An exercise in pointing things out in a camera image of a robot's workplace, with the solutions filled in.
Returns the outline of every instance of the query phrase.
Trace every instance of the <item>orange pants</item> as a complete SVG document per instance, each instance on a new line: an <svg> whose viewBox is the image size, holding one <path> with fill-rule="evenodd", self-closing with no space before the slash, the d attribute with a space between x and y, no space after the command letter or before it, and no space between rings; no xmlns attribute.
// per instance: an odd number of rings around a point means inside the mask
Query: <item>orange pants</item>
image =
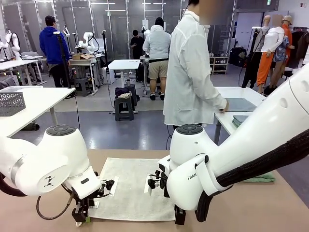
<svg viewBox="0 0 309 232"><path fill-rule="evenodd" d="M265 84L269 69L271 67L272 60L274 58L274 53L271 53L270 57L266 57L267 52L263 52L260 61L259 71L257 72L257 86Z"/></svg>

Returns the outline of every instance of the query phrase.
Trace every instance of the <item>beige tabletop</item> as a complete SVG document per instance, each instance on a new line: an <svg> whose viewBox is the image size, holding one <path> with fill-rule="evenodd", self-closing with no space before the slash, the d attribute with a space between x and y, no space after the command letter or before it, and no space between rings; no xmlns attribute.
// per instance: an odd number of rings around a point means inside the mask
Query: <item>beige tabletop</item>
<svg viewBox="0 0 309 232"><path fill-rule="evenodd" d="M162 158L167 151L90 150L94 170L100 172L107 157ZM35 210L37 198L17 198L0 192L2 232L308 232L309 210L277 173L274 184L240 183L211 202L207 221L197 222L187 213L184 226L174 222L126 222L93 219L75 227L71 216L75 203L53 221L41 219ZM64 208L68 194L57 188L42 197L40 209L52 217Z"/></svg>

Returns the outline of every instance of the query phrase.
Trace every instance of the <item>white hoodie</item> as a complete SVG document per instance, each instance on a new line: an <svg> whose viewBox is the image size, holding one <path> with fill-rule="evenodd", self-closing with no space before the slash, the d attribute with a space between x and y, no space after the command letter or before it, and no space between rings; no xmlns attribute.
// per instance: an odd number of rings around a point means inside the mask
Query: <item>white hoodie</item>
<svg viewBox="0 0 309 232"><path fill-rule="evenodd" d="M160 25L153 25L147 35L143 50L149 53L150 59L169 58L171 35L163 30Z"/></svg>

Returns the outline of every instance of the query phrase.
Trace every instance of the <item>khaki shorts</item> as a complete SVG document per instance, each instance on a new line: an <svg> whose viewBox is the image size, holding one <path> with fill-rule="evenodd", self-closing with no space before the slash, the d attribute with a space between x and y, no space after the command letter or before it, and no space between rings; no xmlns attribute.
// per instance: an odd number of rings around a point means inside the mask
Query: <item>khaki shorts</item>
<svg viewBox="0 0 309 232"><path fill-rule="evenodd" d="M169 61L157 61L149 64L149 79L158 79L168 75Z"/></svg>

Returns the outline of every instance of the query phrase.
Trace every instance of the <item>hand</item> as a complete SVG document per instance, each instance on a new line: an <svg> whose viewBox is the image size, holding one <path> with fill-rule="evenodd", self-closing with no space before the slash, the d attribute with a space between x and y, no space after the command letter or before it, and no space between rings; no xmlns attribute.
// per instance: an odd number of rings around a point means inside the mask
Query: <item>hand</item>
<svg viewBox="0 0 309 232"><path fill-rule="evenodd" d="M228 111L228 107L229 107L229 103L228 101L226 101L226 107L225 109L220 110L221 113L225 113L226 111Z"/></svg>
<svg viewBox="0 0 309 232"><path fill-rule="evenodd" d="M266 57L269 58L271 53L272 53L271 51L267 51Z"/></svg>

